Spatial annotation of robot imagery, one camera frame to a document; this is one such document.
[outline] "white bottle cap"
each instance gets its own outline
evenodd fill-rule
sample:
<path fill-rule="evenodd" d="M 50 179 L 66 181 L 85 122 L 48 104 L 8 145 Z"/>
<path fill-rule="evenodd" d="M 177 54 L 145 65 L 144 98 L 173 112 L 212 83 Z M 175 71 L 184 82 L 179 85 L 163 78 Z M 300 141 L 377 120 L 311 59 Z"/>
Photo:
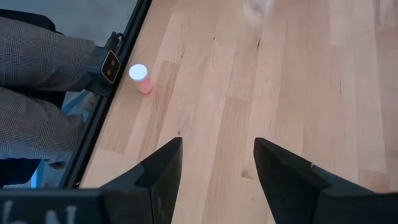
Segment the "white bottle cap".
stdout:
<path fill-rule="evenodd" d="M 148 70 L 145 65 L 135 64 L 129 70 L 129 75 L 135 82 L 142 82 L 146 78 Z"/>

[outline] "gray checked pants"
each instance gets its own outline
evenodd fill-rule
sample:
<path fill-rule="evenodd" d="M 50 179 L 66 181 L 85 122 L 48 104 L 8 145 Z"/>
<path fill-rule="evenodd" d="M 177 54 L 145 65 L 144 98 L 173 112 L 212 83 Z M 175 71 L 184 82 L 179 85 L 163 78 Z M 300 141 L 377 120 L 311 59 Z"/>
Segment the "gray checked pants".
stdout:
<path fill-rule="evenodd" d="M 81 116 L 65 116 L 46 101 L 4 87 L 81 91 L 95 45 L 0 17 L 0 159 L 66 162 L 76 148 Z"/>

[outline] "plaid trousers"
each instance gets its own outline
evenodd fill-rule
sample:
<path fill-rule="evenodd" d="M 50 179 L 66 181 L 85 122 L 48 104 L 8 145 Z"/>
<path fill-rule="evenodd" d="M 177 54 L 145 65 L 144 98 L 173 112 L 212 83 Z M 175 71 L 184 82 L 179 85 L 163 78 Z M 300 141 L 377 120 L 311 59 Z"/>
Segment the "plaid trousers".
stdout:
<path fill-rule="evenodd" d="M 90 40 L 0 17 L 0 159 L 69 159 L 82 117 L 4 87 L 80 91 L 90 81 L 85 69 L 94 48 Z"/>

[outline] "small bottle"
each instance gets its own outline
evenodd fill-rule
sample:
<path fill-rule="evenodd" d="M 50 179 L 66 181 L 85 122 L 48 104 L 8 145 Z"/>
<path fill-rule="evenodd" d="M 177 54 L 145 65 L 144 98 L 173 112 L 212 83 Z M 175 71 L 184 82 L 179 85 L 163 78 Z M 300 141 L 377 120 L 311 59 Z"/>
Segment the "small bottle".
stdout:
<path fill-rule="evenodd" d="M 152 80 L 145 65 L 135 64 L 129 70 L 129 75 L 135 81 L 137 89 L 144 95 L 152 91 Z"/>

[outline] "white lettering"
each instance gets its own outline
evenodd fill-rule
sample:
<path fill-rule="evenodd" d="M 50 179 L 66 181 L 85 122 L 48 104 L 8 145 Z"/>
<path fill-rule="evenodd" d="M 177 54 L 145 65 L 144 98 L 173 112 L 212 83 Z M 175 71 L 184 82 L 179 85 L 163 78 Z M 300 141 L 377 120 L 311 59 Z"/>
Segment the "white lettering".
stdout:
<path fill-rule="evenodd" d="M 10 200 L 8 200 L 6 203 L 4 203 L 1 223 L 2 224 L 28 224 L 27 222 L 23 222 L 23 221 L 13 221 L 13 222 L 8 221 L 10 214 L 11 214 L 12 205 L 13 205 L 13 201 L 10 201 Z M 77 207 L 71 205 L 71 206 L 68 206 L 65 209 L 65 211 L 67 212 L 66 224 L 75 224 Z M 44 223 L 45 224 L 61 224 L 58 219 L 57 212 L 54 210 L 49 210 L 45 213 Z"/>

